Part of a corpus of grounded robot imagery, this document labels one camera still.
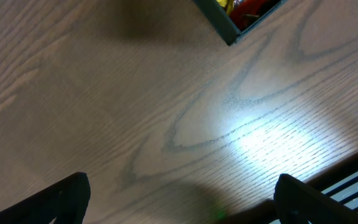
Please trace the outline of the yellow orange snack packet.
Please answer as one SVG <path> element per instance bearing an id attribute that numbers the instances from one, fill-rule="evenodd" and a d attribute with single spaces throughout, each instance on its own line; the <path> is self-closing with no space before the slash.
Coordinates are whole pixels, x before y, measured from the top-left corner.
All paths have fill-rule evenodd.
<path id="1" fill-rule="evenodd" d="M 236 8 L 237 0 L 216 0 L 218 4 L 225 10 L 227 15 Z"/>

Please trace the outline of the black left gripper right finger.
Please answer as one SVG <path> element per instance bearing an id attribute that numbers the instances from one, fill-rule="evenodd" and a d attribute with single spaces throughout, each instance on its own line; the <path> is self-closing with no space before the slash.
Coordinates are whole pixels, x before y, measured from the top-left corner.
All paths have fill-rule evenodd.
<path id="1" fill-rule="evenodd" d="M 277 217 L 283 224 L 358 224 L 358 212 L 289 174 L 279 176 L 274 202 Z"/>

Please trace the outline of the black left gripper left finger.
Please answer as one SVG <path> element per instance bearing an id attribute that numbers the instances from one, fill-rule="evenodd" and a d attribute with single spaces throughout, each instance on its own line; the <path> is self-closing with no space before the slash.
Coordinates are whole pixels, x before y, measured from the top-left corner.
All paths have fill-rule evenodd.
<path id="1" fill-rule="evenodd" d="M 90 200 L 86 173 L 76 172 L 0 212 L 0 223 L 82 224 Z"/>

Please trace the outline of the dark green open box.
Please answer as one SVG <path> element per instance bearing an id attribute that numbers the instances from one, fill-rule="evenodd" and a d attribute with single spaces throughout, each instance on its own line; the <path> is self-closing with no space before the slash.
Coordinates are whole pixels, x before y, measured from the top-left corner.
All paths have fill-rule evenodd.
<path id="1" fill-rule="evenodd" d="M 281 7 L 286 0 L 279 0 L 280 2 L 270 9 L 264 16 L 259 18 L 255 23 L 245 30 L 240 30 L 232 22 L 231 18 L 226 14 L 225 10 L 218 4 L 216 0 L 195 0 L 197 7 L 203 12 L 204 16 L 213 25 L 215 30 L 219 33 L 221 38 L 229 46 L 238 42 L 247 33 L 253 30 L 259 23 L 266 19 L 270 14 Z"/>

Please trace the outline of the red Hacks candy bag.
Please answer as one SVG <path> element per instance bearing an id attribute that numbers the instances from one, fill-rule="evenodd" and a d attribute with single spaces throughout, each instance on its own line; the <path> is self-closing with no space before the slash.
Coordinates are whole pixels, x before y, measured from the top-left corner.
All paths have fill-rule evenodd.
<path id="1" fill-rule="evenodd" d="M 226 13 L 238 29 L 245 30 L 279 2 L 279 0 L 233 0 L 229 2 Z"/>

